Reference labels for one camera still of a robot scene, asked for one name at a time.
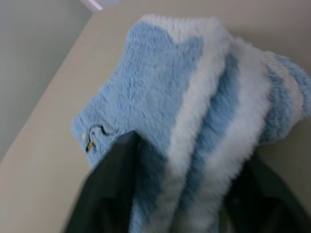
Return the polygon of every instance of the plush fabric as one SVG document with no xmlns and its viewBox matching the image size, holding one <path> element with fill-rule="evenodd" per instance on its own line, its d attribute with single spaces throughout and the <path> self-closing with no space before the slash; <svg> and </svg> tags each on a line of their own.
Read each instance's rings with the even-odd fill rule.
<svg viewBox="0 0 311 233">
<path fill-rule="evenodd" d="M 311 113 L 310 92 L 301 68 L 232 37 L 214 18 L 148 15 L 72 130 L 82 148 L 93 142 L 92 166 L 120 134 L 136 130 L 146 140 L 131 233 L 215 232 L 243 162 Z"/>
</svg>

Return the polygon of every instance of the white stripe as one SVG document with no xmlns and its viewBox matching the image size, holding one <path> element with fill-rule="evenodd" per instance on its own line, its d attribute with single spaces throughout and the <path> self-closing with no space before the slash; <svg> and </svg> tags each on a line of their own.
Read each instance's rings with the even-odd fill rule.
<svg viewBox="0 0 311 233">
<path fill-rule="evenodd" d="M 225 67 L 230 39 L 228 32 L 214 19 L 179 20 L 149 16 L 144 17 L 143 21 L 166 29 L 178 43 L 193 36 L 204 40 L 202 57 L 191 75 L 189 88 L 183 97 L 183 104 L 171 131 L 165 178 L 156 202 L 157 209 L 144 229 L 147 233 L 166 233 L 169 231 L 185 185 L 186 173 L 203 116 L 207 112 L 211 96 L 217 90 L 220 74 Z"/>
<path fill-rule="evenodd" d="M 232 179 L 252 154 L 264 127 L 270 85 L 261 64 L 262 53 L 240 39 L 235 39 L 234 44 L 233 55 L 239 62 L 239 106 L 225 137 L 208 156 L 194 203 L 186 213 L 176 215 L 173 232 L 208 232 Z"/>
<path fill-rule="evenodd" d="M 301 119 L 302 115 L 303 97 L 299 91 L 298 83 L 295 78 L 290 75 L 287 68 L 276 59 L 274 53 L 269 51 L 264 52 L 264 57 L 266 59 L 266 64 L 277 74 L 277 76 L 284 80 L 285 86 L 290 92 L 291 100 L 293 101 L 293 112 L 290 122 L 292 127 Z"/>
</svg>

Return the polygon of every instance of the white wall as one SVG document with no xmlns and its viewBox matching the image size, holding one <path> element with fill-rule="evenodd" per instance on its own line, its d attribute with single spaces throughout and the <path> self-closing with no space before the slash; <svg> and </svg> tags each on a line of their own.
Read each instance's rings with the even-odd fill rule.
<svg viewBox="0 0 311 233">
<path fill-rule="evenodd" d="M 0 161 L 90 15 L 79 0 L 0 1 Z"/>
</svg>

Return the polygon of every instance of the fleece fabric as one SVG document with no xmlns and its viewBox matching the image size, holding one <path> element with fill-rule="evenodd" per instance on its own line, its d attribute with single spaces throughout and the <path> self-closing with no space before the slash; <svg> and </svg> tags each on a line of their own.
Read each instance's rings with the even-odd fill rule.
<svg viewBox="0 0 311 233">
<path fill-rule="evenodd" d="M 311 81 L 288 58 L 214 18 L 148 15 L 72 130 L 92 166 L 119 135 L 145 139 L 131 233 L 207 233 L 217 232 L 223 197 L 254 148 L 310 113 Z"/>
</svg>

